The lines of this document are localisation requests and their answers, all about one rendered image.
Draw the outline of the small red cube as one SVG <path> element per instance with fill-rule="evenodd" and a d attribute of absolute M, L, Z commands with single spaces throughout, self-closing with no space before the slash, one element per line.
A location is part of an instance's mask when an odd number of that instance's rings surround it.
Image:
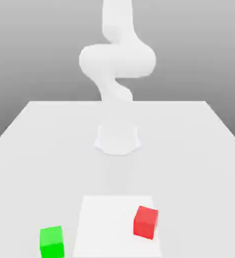
<path fill-rule="evenodd" d="M 133 220 L 133 234 L 153 240 L 158 215 L 159 212 L 156 209 L 139 206 Z"/>

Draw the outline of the small green cube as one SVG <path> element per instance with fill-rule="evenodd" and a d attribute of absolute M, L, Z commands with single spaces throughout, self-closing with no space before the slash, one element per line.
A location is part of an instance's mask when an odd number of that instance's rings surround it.
<path fill-rule="evenodd" d="M 61 226 L 40 229 L 41 258 L 64 258 L 64 238 Z"/>

